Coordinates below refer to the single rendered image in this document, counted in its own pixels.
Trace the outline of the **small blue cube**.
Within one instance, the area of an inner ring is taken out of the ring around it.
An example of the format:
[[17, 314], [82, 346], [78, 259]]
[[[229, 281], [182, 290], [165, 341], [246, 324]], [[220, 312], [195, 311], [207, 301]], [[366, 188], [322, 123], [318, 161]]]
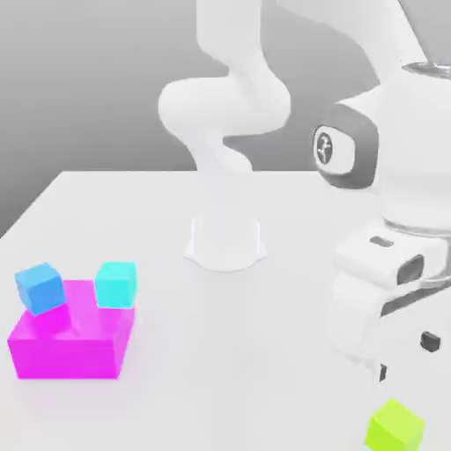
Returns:
[[47, 262], [15, 273], [14, 279], [22, 303], [33, 316], [65, 303], [62, 278]]

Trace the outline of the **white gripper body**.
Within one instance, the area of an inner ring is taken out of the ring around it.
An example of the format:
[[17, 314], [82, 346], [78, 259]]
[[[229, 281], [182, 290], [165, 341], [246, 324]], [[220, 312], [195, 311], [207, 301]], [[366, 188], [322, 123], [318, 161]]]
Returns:
[[374, 341], [379, 334], [380, 318], [446, 289], [451, 289], [451, 277], [419, 279], [382, 288], [345, 272], [339, 273], [329, 303], [332, 348], [358, 365], [378, 368], [383, 360]]

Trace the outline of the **small lime green cube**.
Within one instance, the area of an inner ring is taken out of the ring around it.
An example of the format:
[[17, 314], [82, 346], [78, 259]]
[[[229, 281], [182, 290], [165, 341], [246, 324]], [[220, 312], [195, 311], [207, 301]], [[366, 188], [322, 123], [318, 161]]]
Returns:
[[372, 451], [418, 451], [424, 429], [422, 418], [390, 399], [370, 417], [365, 444]]

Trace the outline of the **large magenta box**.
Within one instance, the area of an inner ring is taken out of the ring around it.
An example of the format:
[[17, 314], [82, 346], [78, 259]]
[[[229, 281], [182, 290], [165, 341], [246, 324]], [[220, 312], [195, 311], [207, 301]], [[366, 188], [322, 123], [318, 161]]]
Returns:
[[97, 307], [91, 280], [65, 280], [65, 303], [24, 312], [7, 343], [20, 379], [116, 379], [135, 310]]

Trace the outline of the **small cyan cube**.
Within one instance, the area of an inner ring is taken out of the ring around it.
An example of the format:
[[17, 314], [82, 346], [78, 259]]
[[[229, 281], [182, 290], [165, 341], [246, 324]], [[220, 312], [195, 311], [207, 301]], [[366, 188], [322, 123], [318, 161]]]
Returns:
[[131, 309], [137, 295], [137, 268], [133, 262], [104, 262], [95, 278], [99, 308]]

